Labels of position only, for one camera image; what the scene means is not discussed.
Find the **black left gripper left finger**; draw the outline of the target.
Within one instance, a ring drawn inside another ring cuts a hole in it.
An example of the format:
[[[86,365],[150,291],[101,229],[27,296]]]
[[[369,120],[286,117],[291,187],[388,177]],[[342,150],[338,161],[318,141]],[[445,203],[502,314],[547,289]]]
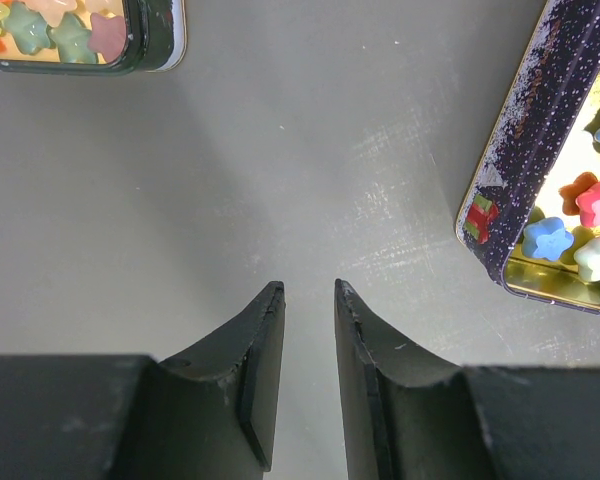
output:
[[[285,293],[163,360],[0,355],[0,479],[260,479],[272,466]]]

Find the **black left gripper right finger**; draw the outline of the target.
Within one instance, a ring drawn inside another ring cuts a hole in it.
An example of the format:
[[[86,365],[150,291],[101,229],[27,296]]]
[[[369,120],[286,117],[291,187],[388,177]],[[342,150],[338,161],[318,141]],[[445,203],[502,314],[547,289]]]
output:
[[[600,367],[459,366],[344,280],[334,324],[352,479],[600,479]]]

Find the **speckled tin pastel star candies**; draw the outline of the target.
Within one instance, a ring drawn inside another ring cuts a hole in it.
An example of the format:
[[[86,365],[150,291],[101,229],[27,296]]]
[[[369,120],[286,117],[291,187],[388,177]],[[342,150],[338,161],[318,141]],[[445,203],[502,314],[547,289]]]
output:
[[[600,316],[600,1],[545,5],[456,233],[509,293]]]

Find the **gold tin translucent star candies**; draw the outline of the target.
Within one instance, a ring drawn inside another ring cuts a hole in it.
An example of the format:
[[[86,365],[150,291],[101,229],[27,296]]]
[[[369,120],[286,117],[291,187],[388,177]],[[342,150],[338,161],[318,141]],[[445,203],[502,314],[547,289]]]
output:
[[[163,72],[186,45],[183,1],[0,1],[0,72]]]

